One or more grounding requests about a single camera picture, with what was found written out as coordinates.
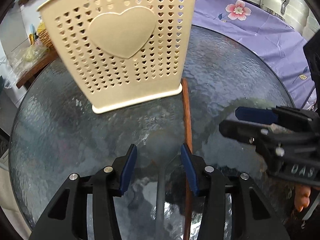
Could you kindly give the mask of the person right hand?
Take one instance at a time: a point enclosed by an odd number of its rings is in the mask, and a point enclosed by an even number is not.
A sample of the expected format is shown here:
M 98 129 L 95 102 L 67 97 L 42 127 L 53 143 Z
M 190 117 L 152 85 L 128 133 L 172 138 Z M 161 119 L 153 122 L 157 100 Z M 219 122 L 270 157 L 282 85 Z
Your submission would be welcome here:
M 298 212 L 306 209 L 310 204 L 311 187 L 306 185 L 295 186 L 295 208 Z

